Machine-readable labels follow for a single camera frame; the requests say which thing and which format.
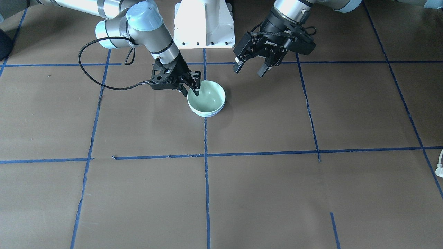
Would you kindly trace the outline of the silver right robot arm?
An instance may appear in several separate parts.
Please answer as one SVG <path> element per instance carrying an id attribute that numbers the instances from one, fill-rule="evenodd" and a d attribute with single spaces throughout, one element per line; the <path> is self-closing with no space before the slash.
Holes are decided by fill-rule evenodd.
<path id="1" fill-rule="evenodd" d="M 191 90 L 199 95 L 201 72 L 192 72 L 164 24 L 153 0 L 32 0 L 30 3 L 55 5 L 101 16 L 95 28 L 96 39 L 107 49 L 144 46 L 154 58 L 152 75 L 147 84 L 154 90 L 177 90 L 187 96 Z"/>

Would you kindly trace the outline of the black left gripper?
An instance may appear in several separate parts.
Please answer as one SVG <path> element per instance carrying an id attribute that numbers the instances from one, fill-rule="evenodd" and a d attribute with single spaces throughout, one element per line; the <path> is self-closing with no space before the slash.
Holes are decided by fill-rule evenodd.
<path id="1" fill-rule="evenodd" d="M 288 52 L 309 55 L 316 47 L 313 38 L 305 32 L 285 31 L 278 33 L 260 31 L 246 32 L 234 48 L 235 61 L 233 71 L 239 74 L 246 61 L 261 57 L 265 62 L 257 74 L 263 78 L 273 64 L 280 64 Z"/>

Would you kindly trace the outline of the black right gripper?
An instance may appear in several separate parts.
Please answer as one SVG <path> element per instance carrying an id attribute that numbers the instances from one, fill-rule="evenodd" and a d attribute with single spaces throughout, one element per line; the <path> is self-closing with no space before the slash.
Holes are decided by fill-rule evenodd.
<path id="1" fill-rule="evenodd" d="M 161 63 L 160 59 L 161 57 L 157 56 L 153 64 L 150 87 L 154 90 L 177 90 L 187 97 L 188 86 L 195 96 L 199 96 L 201 71 L 190 71 L 182 55 L 178 55 L 168 64 Z"/>

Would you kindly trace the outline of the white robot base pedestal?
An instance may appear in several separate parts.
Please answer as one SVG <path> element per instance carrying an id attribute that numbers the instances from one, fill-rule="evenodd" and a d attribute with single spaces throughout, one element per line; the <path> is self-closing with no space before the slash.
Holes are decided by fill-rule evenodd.
<path id="1" fill-rule="evenodd" d="M 173 40 L 179 49 L 233 48 L 232 5 L 225 0 L 182 0 L 175 5 Z"/>

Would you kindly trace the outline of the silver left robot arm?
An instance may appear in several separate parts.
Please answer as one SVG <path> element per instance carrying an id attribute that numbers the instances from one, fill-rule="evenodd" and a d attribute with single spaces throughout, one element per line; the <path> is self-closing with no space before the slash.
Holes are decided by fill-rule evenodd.
<path id="1" fill-rule="evenodd" d="M 279 66 L 288 52 L 309 55 L 316 47 L 314 26 L 304 27 L 311 8 L 319 3 L 341 13 L 356 9 L 359 0 L 276 0 L 266 18 L 246 32 L 234 47 L 235 73 L 245 62 L 256 57 L 264 58 L 258 71 L 263 77 L 267 71 Z"/>

